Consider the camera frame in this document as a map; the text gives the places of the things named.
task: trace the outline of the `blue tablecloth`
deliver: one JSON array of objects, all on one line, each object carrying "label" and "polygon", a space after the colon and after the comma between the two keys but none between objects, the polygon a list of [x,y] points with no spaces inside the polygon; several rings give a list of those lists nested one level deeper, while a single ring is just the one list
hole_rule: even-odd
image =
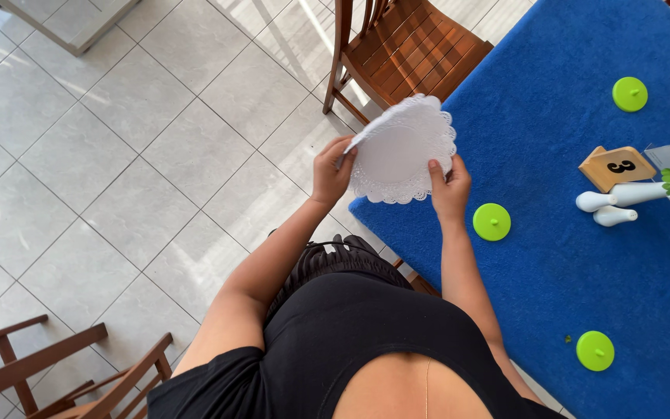
[{"label": "blue tablecloth", "polygon": [[[612,85],[648,89],[636,113]],[[467,223],[504,205],[510,234],[471,232],[510,356],[578,419],[670,418],[670,203],[606,228],[575,207],[596,190],[578,165],[598,145],[670,144],[670,10],[660,0],[539,0],[444,103],[473,176]],[[436,288],[441,232],[430,199],[351,212]],[[585,369],[575,342],[599,330],[612,366]],[[572,343],[565,343],[565,336]]]}]

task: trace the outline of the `paper doily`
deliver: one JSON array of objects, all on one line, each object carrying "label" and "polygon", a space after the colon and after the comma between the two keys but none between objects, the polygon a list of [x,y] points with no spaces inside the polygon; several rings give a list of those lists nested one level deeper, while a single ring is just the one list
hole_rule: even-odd
[{"label": "paper doily", "polygon": [[446,175],[456,153],[456,131],[441,101],[422,94],[405,98],[371,121],[353,138],[358,145],[350,188],[371,202],[407,204],[430,195],[428,160],[437,159]]}]

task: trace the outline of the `lime green lid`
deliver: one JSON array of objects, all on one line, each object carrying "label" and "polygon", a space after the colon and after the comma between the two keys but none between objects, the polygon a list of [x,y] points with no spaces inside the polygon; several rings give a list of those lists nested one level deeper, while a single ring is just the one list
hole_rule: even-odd
[{"label": "lime green lid", "polygon": [[583,366],[591,371],[603,371],[614,361],[612,341],[604,333],[595,330],[581,335],[575,346],[575,352]]},{"label": "lime green lid", "polygon": [[646,106],[648,90],[642,81],[634,77],[623,77],[614,83],[612,98],[619,109],[635,112]]},{"label": "lime green lid", "polygon": [[477,235],[489,242],[497,242],[511,230],[511,216],[498,204],[481,205],[472,217]]}]

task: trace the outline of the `white vase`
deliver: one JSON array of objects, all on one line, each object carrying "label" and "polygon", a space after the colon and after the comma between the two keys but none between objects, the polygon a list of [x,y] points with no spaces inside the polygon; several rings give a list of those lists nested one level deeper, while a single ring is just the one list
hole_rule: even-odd
[{"label": "white vase", "polygon": [[579,210],[592,213],[602,206],[614,205],[617,203],[616,196],[609,194],[599,194],[596,192],[583,192],[575,199],[575,205]]},{"label": "white vase", "polygon": [[635,220],[637,220],[637,212],[634,209],[617,208],[616,206],[604,206],[593,214],[593,221],[604,227]]},{"label": "white vase", "polygon": [[663,182],[627,182],[612,187],[609,194],[616,196],[617,206],[630,206],[665,197]]}]

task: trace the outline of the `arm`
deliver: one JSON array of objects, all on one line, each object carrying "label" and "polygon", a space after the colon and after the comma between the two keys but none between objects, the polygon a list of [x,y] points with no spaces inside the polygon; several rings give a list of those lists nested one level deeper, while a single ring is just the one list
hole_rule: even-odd
[{"label": "arm", "polygon": [[231,272],[173,376],[232,349],[254,346],[265,350],[263,323],[270,303],[314,230],[348,187],[356,148],[340,170],[335,162],[351,138],[335,138],[315,157],[312,196]]},{"label": "arm", "polygon": [[472,179],[459,155],[454,154],[451,163],[451,171],[445,181],[439,162],[431,160],[428,163],[433,183],[431,192],[433,207],[439,217],[443,236],[442,297],[464,310],[479,327],[495,362],[516,391],[521,396],[542,404],[513,367],[506,348],[503,347],[498,319],[479,275],[472,243],[465,226],[465,209]]}]

